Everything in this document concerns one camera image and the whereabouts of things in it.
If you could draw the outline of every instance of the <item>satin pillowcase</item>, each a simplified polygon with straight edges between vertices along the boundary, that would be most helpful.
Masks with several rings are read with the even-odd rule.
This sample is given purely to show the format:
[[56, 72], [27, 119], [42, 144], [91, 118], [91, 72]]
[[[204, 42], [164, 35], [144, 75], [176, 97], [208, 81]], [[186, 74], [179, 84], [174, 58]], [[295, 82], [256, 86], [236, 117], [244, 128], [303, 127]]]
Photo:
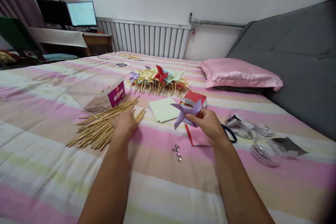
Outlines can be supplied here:
[[206, 73], [206, 88], [215, 86], [269, 87], [278, 91], [284, 85], [278, 75], [240, 59], [208, 59], [198, 66]]

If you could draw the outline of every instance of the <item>chair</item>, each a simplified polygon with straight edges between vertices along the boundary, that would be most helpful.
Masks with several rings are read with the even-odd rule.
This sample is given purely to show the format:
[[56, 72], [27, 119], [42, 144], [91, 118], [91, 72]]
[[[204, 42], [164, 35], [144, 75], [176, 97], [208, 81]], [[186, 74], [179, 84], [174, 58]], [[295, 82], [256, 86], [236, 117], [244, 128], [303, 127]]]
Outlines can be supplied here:
[[[19, 53], [20, 57], [29, 65], [29, 57], [40, 63], [72, 60], [77, 58], [75, 55], [60, 53], [43, 55], [26, 27], [19, 19], [13, 17], [0, 17], [0, 35]], [[23, 50], [33, 51], [36, 55], [27, 56]]]

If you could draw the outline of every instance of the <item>light green paper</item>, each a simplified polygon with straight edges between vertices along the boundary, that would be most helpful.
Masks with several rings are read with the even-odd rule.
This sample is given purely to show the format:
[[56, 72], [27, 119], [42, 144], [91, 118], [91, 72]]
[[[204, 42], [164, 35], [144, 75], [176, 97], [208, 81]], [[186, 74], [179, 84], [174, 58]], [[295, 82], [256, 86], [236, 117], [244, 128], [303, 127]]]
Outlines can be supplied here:
[[156, 121], [163, 123], [178, 116], [180, 111], [170, 105], [171, 103], [176, 102], [174, 102], [172, 98], [165, 98], [161, 100], [150, 101], [148, 103]]

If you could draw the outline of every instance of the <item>screen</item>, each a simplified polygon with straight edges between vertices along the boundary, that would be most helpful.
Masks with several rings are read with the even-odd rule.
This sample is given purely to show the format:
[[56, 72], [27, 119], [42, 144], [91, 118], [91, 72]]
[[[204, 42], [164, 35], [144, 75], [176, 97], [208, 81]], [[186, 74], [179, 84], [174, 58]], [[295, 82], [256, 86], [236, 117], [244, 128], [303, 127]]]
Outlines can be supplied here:
[[73, 26], [97, 26], [93, 2], [67, 3]]
[[66, 2], [36, 0], [46, 23], [72, 25]]

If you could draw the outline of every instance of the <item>clear plastic container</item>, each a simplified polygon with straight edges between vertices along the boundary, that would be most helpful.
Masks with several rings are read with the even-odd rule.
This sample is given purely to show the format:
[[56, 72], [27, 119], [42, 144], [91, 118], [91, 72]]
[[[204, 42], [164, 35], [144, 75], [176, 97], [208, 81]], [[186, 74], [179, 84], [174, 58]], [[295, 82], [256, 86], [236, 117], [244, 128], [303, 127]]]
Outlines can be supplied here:
[[268, 138], [258, 138], [250, 148], [251, 155], [263, 165], [277, 167], [283, 159], [287, 158], [286, 149]]
[[254, 140], [258, 135], [254, 130], [254, 126], [245, 121], [244, 115], [246, 112], [248, 111], [232, 109], [229, 112], [227, 119], [225, 120], [225, 125], [230, 128], [236, 136], [244, 139]]
[[104, 112], [125, 96], [124, 76], [97, 73], [69, 86], [65, 93], [86, 111]]

